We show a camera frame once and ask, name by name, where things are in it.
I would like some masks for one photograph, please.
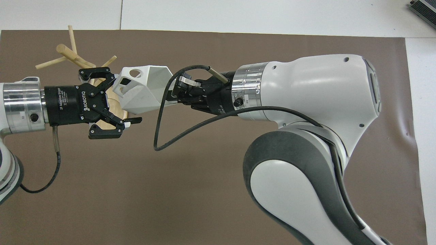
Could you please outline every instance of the white robotic arm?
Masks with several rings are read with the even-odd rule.
[[[205,69],[213,76],[193,81],[186,72],[195,68]],[[132,77],[131,70],[140,74]],[[355,214],[342,183],[342,174],[353,149],[381,108],[375,70],[361,56],[335,54],[300,58],[289,63],[272,61],[244,65],[222,74],[196,65],[171,76],[166,67],[145,66],[124,68],[115,78],[108,68],[91,68],[80,70],[79,77],[85,82],[104,77],[107,83],[99,87],[88,83],[46,87],[43,92],[38,86],[34,89],[41,98],[37,103],[36,121],[42,126],[44,123],[57,126],[103,119],[116,129],[102,131],[93,125],[89,137],[119,137],[128,124],[140,120],[123,121],[108,112],[104,91],[112,84],[123,109],[143,113],[160,108],[156,150],[227,116],[275,121],[279,130],[256,139],[244,158],[243,176],[255,203],[303,244],[389,244]],[[10,122],[7,93],[9,90],[3,87],[2,136],[15,133],[15,121],[20,120],[27,126],[17,132],[42,129],[33,127],[36,124],[33,114],[37,114],[33,109],[17,109],[16,115],[22,117],[14,117]],[[19,104],[26,105],[27,100],[23,101]],[[190,105],[217,116],[157,147],[166,101],[167,104]],[[4,200],[19,185],[21,175],[17,174],[17,164],[12,163],[16,158],[3,144],[0,147],[0,177],[3,179],[0,188],[6,190],[8,186],[9,190],[4,195],[0,192],[0,200]]]

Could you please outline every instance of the white floor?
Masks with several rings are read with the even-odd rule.
[[[436,30],[412,14],[408,2],[3,0],[0,30],[64,30],[73,25],[76,30],[405,37],[428,244],[436,245]]]

